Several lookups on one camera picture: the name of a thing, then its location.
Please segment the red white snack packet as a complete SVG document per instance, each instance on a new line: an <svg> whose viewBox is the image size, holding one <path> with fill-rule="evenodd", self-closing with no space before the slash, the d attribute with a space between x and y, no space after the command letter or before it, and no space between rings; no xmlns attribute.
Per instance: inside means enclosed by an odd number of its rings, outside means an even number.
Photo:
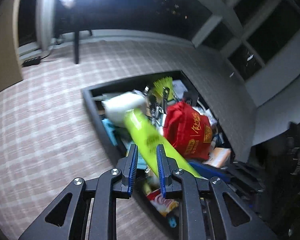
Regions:
<svg viewBox="0 0 300 240"><path fill-rule="evenodd" d="M163 217L166 217L170 212L179 207L178 201L164 198L160 189L147 194L147 199Z"/></svg>

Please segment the orange white soap box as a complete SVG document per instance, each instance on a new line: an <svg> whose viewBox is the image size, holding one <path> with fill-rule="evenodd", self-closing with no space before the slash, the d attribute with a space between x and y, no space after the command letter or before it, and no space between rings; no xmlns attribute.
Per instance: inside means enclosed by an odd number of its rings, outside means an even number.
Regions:
<svg viewBox="0 0 300 240"><path fill-rule="evenodd" d="M204 161L203 164L210 165L215 168L221 168L225 166L231 157L231 149L216 147L212 152L209 153L209 158Z"/></svg>

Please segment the black storage tray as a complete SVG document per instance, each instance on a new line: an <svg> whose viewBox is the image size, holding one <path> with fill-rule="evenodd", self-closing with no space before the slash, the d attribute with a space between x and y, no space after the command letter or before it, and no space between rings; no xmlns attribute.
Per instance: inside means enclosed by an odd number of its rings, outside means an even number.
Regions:
<svg viewBox="0 0 300 240"><path fill-rule="evenodd" d="M82 97L87 114L92 122L96 134L101 140L101 144L106 151L106 155L113 165L116 165L119 159L123 158L128 145L123 143L124 137L120 135L119 128L115 128L110 132L106 128L106 115L102 113L104 107L95 98L111 93L125 93L133 89L141 89L145 85L151 85L155 81L170 77L174 81L181 81L185 88L192 94L198 94L198 90L194 87L188 77L181 71L162 72L148 75L134 76L122 80L115 80L108 83L90 86L82 89ZM162 144L164 146L166 155L175 160L181 158L180 154L172 147L172 145L158 132L146 135L142 139L138 135L132 137L133 141L137 143L138 149L144 153L143 159L149 160L155 165L156 146ZM187 164L194 170L198 171L204 178L210 179L219 176L226 183L230 184L231 188L235 190L239 197L251 208L255 209L256 191L252 188L253 180L249 178L251 172L247 170L247 165L240 161L234 161L235 154L232 153L230 163L224 168L215 168L211 165L201 164L196 160L191 160ZM143 189L146 184L146 172L138 170L136 173L136 182L133 191L133 197L139 206L145 211L152 222L169 238L178 239L179 237L179 218L177 216L178 208L173 209L167 215L159 212L158 207L151 203L149 196Z"/></svg>

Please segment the red shopping bag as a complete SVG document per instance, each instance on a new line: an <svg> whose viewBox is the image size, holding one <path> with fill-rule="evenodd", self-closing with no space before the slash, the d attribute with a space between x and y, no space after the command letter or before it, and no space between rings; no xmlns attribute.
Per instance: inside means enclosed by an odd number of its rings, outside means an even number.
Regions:
<svg viewBox="0 0 300 240"><path fill-rule="evenodd" d="M167 108L164 137L185 159L207 160L212 141L209 119L181 101Z"/></svg>

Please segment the lime green tube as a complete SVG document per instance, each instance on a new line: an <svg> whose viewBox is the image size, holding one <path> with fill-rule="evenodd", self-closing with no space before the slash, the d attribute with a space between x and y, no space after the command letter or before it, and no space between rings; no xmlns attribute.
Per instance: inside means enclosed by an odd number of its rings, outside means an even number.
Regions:
<svg viewBox="0 0 300 240"><path fill-rule="evenodd" d="M124 123L146 164L156 176L158 176L157 146L163 144L166 156L173 158L179 168L202 179L202 176L174 149L168 140L159 134L141 110L137 108L127 111Z"/></svg>

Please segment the black power strip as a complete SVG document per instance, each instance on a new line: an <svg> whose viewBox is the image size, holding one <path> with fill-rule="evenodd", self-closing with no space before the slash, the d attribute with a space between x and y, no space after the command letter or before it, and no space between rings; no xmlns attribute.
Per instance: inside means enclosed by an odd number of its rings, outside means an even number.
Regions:
<svg viewBox="0 0 300 240"><path fill-rule="evenodd" d="M23 62L23 67L29 67L29 66L39 65L40 62L41 62L41 57L40 56L34 57L34 58L31 58L31 59L25 60Z"/></svg>

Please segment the white oval mouse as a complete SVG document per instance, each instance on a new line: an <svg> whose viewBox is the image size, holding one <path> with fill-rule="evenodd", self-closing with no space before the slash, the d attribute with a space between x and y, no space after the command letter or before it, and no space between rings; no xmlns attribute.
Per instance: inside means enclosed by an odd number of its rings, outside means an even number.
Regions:
<svg viewBox="0 0 300 240"><path fill-rule="evenodd" d="M126 92L111 99L102 101L106 118L115 126L124 127L126 112L132 109L140 109L142 113L147 111L147 99L145 96L133 92Z"/></svg>

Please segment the large cardboard panel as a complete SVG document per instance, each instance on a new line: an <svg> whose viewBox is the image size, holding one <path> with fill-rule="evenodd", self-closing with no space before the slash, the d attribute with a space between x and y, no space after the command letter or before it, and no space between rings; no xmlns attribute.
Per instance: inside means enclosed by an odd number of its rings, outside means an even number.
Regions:
<svg viewBox="0 0 300 240"><path fill-rule="evenodd" d="M23 80L18 48L20 0L3 0L0 5L0 92Z"/></svg>

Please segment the lime green brush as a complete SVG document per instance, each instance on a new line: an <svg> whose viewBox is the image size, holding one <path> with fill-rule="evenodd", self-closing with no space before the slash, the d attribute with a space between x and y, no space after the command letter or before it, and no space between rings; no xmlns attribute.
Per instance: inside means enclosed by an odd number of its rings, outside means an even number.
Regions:
<svg viewBox="0 0 300 240"><path fill-rule="evenodd" d="M173 90L173 79L168 77L163 77L157 81L153 82L153 87L150 89L148 97L154 96L157 102L162 102L163 100L163 92L165 89L169 89L169 93L167 96L167 101L171 101L174 99L174 90Z"/></svg>

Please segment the black tripod stand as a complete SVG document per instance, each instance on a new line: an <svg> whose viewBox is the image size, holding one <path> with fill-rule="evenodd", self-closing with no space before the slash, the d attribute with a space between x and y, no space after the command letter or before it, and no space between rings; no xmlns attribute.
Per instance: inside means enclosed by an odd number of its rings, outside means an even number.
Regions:
<svg viewBox="0 0 300 240"><path fill-rule="evenodd" d="M76 30L74 32L74 63L79 64L79 35L80 30ZM59 38L56 38L56 44L61 45L63 43L62 35L59 36Z"/></svg>

